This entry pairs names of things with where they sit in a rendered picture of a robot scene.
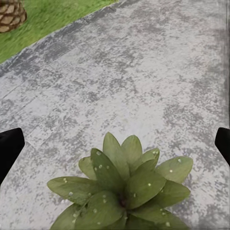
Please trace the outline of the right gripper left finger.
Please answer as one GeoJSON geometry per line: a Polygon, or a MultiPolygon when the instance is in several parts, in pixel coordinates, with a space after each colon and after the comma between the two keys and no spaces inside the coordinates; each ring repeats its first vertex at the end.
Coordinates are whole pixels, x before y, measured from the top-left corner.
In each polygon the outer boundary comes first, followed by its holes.
{"type": "Polygon", "coordinates": [[[24,146],[24,135],[20,127],[0,133],[0,185],[24,146]]]}

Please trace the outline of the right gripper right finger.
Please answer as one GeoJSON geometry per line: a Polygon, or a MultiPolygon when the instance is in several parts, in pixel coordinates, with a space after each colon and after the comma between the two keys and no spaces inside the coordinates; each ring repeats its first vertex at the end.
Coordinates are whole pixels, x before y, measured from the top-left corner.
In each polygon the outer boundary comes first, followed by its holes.
{"type": "Polygon", "coordinates": [[[215,145],[230,166],[230,129],[223,127],[218,129],[215,145]]]}

